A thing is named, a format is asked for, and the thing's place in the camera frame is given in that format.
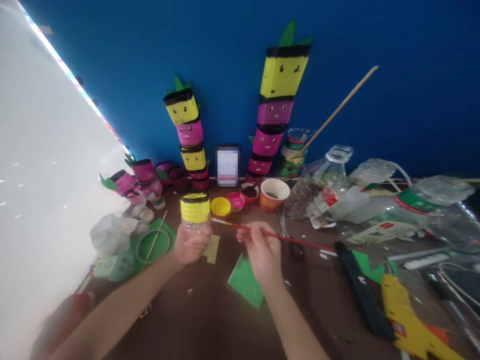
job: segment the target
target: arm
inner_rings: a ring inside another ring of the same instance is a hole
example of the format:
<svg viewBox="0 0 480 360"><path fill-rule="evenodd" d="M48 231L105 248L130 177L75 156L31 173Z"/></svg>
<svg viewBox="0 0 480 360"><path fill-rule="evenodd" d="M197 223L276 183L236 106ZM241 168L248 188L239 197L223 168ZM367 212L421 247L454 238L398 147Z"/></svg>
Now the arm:
<svg viewBox="0 0 480 360"><path fill-rule="evenodd" d="M251 231L239 229L237 239L246 244L255 278L260 284L283 349L288 359L321 359L329 357L320 345L297 304L287 291L282 278L280 241L263 236L261 229L274 233L265 222L252 222Z"/></svg>
<svg viewBox="0 0 480 360"><path fill-rule="evenodd" d="M164 285L198 260L209 236L188 237L179 226L173 251L102 301L58 348L52 360L103 358L127 333Z"/></svg>

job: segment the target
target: paint cup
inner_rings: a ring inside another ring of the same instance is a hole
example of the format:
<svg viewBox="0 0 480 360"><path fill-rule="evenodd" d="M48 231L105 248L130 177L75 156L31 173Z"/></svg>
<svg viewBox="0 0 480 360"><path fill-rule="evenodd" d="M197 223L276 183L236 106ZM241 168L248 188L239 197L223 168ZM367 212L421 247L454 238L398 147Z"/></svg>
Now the paint cup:
<svg viewBox="0 0 480 360"><path fill-rule="evenodd" d="M245 182L240 186L240 194L245 200L245 204L253 204L259 197L260 189L251 182Z"/></svg>
<svg viewBox="0 0 480 360"><path fill-rule="evenodd" d="M237 213L243 209L245 205L245 199L241 193L231 192L226 196L226 198L230 202L231 211L233 211L234 213Z"/></svg>
<svg viewBox="0 0 480 360"><path fill-rule="evenodd" d="M266 212L275 211L290 195L289 186L276 178L265 180L260 188L260 207Z"/></svg>
<svg viewBox="0 0 480 360"><path fill-rule="evenodd" d="M210 209L215 218L225 220L229 217L232 206L225 197L216 197L211 201Z"/></svg>
<svg viewBox="0 0 480 360"><path fill-rule="evenodd" d="M187 171L182 166L172 166L168 169L168 178L171 180L173 188L178 192L185 191L190 187Z"/></svg>

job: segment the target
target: scissors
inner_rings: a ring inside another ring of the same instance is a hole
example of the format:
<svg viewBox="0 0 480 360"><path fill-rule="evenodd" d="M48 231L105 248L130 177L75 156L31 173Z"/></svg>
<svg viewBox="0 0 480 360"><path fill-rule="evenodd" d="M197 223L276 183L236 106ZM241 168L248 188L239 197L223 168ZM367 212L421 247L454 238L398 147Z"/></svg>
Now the scissors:
<svg viewBox="0 0 480 360"><path fill-rule="evenodd" d="M280 235L286 238L290 238L289 233L287 232L287 228L285 226L285 212L282 209L281 214L280 210L278 210L278 215L280 216L280 225L281 225L281 233ZM305 258L305 249L302 244L288 241L288 249L290 250L290 256L296 261L302 261Z"/></svg>

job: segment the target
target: glue gun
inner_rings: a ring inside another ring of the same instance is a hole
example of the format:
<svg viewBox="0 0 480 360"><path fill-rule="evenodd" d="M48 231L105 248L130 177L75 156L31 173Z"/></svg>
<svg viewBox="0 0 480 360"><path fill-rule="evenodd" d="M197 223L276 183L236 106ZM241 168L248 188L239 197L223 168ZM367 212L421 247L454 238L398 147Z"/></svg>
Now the glue gun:
<svg viewBox="0 0 480 360"><path fill-rule="evenodd" d="M391 321L396 336L393 344L423 360L429 360L429 353L439 360L464 360L420 321L412 309L407 289L393 275L388 261L385 268L387 273L381 279L381 294L385 315Z"/></svg>

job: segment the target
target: paintbrush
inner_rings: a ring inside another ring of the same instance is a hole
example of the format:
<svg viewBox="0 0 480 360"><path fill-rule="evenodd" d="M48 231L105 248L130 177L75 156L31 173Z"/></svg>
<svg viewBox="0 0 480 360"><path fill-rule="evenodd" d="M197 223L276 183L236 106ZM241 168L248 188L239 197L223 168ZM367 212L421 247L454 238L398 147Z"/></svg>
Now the paintbrush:
<svg viewBox="0 0 480 360"><path fill-rule="evenodd" d="M215 217L212 217L211 221L216 222L216 223L220 223L220 224L234 226L234 227L240 228L240 229L251 230L251 228L248 227L248 226L240 225L240 224L234 224L232 222L227 222L225 220L220 220L220 219L217 219ZM281 236L281 235L278 235L278 234L273 233L273 232L268 232L268 231L263 231L263 230L260 230L260 231L261 231L262 235L264 235L264 236L271 236L271 237L274 237L274 238L277 238L277 239L287 240L287 241L292 242L292 243L302 244L302 245L309 246L311 248L315 248L315 249L319 249L319 250L326 250L326 251L333 252L333 253L335 252L333 249L328 248L328 247L314 245L314 244L311 244L311 243L308 243L308 242L305 242L305 241L300 241L300 240L294 239L292 237Z"/></svg>

